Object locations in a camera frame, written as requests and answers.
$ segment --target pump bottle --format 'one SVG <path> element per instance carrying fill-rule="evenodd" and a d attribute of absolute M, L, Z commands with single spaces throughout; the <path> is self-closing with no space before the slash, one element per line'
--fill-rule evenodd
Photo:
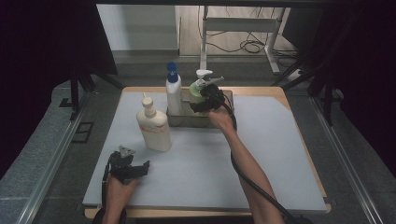
<path fill-rule="evenodd" d="M 201 89 L 203 89 L 205 86 L 214 83 L 219 80 L 223 80 L 224 77 L 219 77 L 219 78 L 212 78 L 208 81 L 204 80 L 204 77 L 207 75 L 212 74 L 213 72 L 210 70 L 205 70 L 205 69 L 198 69 L 196 74 L 198 79 L 193 82 L 190 85 L 190 103 L 201 103 L 205 101 L 205 97 L 203 97 L 200 93 Z"/>
<path fill-rule="evenodd" d="M 166 65 L 166 68 L 168 69 L 168 77 L 166 79 L 167 114 L 171 116 L 182 116 L 181 78 L 177 73 L 177 65 L 170 62 Z"/>
<path fill-rule="evenodd" d="M 137 113 L 136 119 L 146 146 L 159 151 L 169 150 L 172 143 L 168 117 L 162 111 L 155 109 L 151 97 L 145 95 L 142 105 L 144 109 Z"/>

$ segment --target label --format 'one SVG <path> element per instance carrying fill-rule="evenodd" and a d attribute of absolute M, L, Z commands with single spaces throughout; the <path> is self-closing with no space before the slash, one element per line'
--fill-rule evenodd
<path fill-rule="evenodd" d="M 139 125 L 140 130 L 144 133 L 166 133 L 168 129 L 168 125 L 161 125 L 161 126 L 143 126 Z"/>

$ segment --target white bottle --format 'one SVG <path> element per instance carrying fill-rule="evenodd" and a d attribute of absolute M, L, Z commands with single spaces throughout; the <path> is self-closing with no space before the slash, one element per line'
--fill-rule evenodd
<path fill-rule="evenodd" d="M 183 107 L 181 105 L 181 78 L 177 73 L 177 65 L 168 63 L 168 78 L 166 79 L 166 96 L 168 100 L 168 115 L 182 116 Z"/>
<path fill-rule="evenodd" d="M 172 143 L 168 117 L 154 108 L 151 97 L 145 95 L 142 105 L 145 108 L 137 113 L 136 119 L 146 146 L 159 151 L 169 150 Z"/>

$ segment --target black device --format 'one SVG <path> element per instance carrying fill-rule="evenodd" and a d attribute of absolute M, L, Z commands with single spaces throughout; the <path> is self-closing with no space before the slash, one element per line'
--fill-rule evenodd
<path fill-rule="evenodd" d="M 194 113 L 218 109 L 225 101 L 223 91 L 215 84 L 205 86 L 200 90 L 200 93 L 206 97 L 206 100 L 201 103 L 190 103 L 190 107 Z"/>
<path fill-rule="evenodd" d="M 149 172 L 149 161 L 146 161 L 141 166 L 132 166 L 134 155 L 122 157 L 118 151 L 113 152 L 110 156 L 110 173 L 114 175 L 121 183 L 125 181 L 142 177 Z"/>
<path fill-rule="evenodd" d="M 105 173 L 102 179 L 102 206 L 106 207 L 106 184 L 108 173 L 115 176 L 122 184 L 128 183 L 129 180 L 147 175 L 149 173 L 149 161 L 141 166 L 132 166 L 134 151 L 120 146 L 120 152 L 114 151 L 108 158 Z"/>

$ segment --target white surface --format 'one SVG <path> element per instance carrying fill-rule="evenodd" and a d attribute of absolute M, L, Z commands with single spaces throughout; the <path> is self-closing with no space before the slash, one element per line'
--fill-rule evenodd
<path fill-rule="evenodd" d="M 149 93 L 157 109 L 166 109 L 165 93 Z M 135 114 L 141 93 L 124 93 L 83 203 L 101 204 L 106 161 L 119 145 L 136 150 L 133 165 L 150 160 L 129 205 L 178 208 L 248 209 L 219 130 L 171 128 L 167 152 L 146 149 Z M 267 173 L 277 199 L 292 212 L 324 213 L 323 202 L 291 112 L 272 97 L 235 96 L 238 132 Z"/>
<path fill-rule="evenodd" d="M 176 6 L 97 5 L 112 50 L 178 49 Z"/>

